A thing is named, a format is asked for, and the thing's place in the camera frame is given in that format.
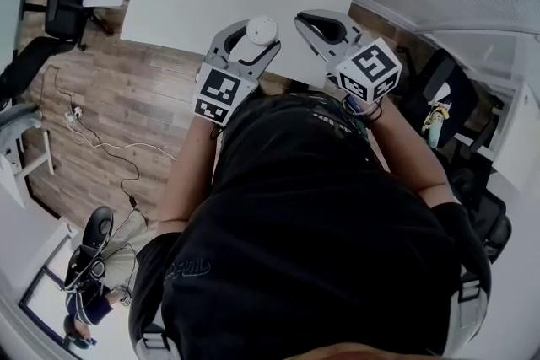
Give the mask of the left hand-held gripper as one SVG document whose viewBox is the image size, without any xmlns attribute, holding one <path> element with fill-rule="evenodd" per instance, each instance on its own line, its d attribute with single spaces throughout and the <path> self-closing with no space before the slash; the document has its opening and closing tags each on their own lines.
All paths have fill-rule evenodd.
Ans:
<svg viewBox="0 0 540 360">
<path fill-rule="evenodd" d="M 230 62 L 230 53 L 246 34 L 248 22 L 235 22 L 214 36 L 196 76 L 193 113 L 219 126 L 228 124 L 236 109 L 258 87 L 257 78 L 281 50 L 277 40 L 250 62 Z"/>
</svg>

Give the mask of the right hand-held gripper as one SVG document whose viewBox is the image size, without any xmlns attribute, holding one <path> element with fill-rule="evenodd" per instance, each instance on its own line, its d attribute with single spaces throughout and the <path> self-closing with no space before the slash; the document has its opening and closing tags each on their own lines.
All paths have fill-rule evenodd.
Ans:
<svg viewBox="0 0 540 360">
<path fill-rule="evenodd" d="M 402 64 L 386 41 L 354 27 L 346 14 L 325 9 L 299 12 L 294 25 L 307 45 L 326 63 L 326 79 L 366 104 L 393 90 Z"/>
</svg>

